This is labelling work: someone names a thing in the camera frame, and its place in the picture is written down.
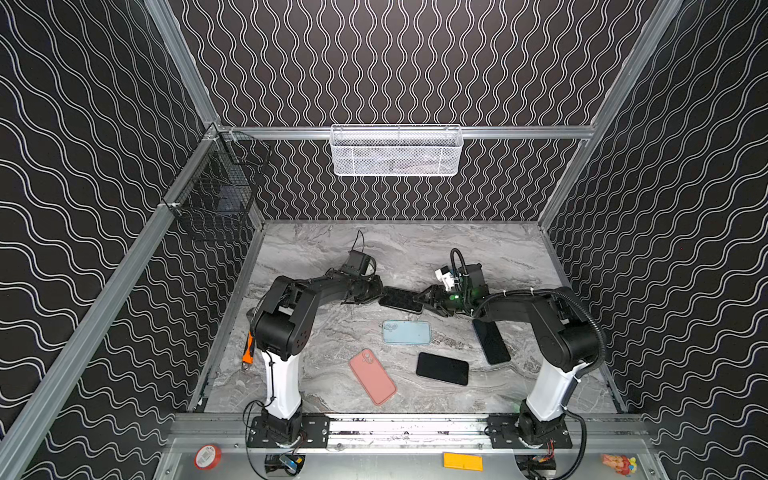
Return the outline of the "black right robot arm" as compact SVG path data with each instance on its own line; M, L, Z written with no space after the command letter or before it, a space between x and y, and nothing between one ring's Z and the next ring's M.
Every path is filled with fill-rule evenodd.
M466 263L457 248L451 250L450 260L436 271L438 283L414 300L443 317L465 315L476 322L531 326L543 360L531 393L521 402L515 429L527 446L554 441L564 430L575 387L605 360L601 327L569 287L492 292L480 263Z

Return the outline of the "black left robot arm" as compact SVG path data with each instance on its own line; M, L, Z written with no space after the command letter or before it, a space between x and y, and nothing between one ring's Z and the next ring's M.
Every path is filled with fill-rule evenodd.
M300 436L301 353L309 342L319 308L334 301L367 304L382 293L383 282L377 274L330 269L315 278L275 279L249 327L254 350L261 354L266 369L267 398L261 407L260 424L270 440L290 445Z

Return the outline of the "black smartphone near right arm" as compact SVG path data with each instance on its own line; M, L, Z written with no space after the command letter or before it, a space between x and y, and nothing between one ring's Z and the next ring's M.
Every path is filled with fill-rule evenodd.
M511 361L511 355L495 322L475 319L472 326L489 365Z

